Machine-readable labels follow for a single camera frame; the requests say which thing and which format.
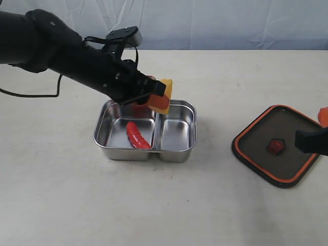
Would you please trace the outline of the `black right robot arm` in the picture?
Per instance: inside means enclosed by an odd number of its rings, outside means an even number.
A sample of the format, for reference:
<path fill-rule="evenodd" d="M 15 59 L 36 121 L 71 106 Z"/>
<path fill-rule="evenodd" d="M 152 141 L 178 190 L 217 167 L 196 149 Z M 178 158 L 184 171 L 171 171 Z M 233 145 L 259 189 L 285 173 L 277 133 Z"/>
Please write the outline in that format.
<path fill-rule="evenodd" d="M 296 131 L 295 147 L 303 153 L 327 156 L 327 107 L 319 110 L 318 121 L 322 127 L 318 131 Z"/>

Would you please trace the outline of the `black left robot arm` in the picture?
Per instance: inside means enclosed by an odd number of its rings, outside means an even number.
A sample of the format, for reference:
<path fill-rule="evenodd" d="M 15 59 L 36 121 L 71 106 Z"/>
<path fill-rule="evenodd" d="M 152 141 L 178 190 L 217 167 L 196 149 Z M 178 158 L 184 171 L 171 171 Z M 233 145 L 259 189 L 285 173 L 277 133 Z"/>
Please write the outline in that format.
<path fill-rule="evenodd" d="M 81 37 L 51 12 L 1 12 L 1 63 L 32 73 L 57 72 L 92 88 L 120 105 L 167 109 L 170 86 L 142 74 L 138 60 L 122 59 L 137 48 L 142 35 L 136 26 L 118 29 L 105 38 Z"/>

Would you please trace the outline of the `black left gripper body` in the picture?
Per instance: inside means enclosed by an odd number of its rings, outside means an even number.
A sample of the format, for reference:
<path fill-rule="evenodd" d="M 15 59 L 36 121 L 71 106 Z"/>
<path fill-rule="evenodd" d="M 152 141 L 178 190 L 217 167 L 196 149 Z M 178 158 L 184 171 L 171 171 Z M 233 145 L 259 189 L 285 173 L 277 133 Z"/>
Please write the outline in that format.
<path fill-rule="evenodd" d="M 109 96 L 116 103 L 144 100 L 141 79 L 113 60 L 113 57 L 90 46 L 58 49 L 58 72 L 82 85 Z"/>

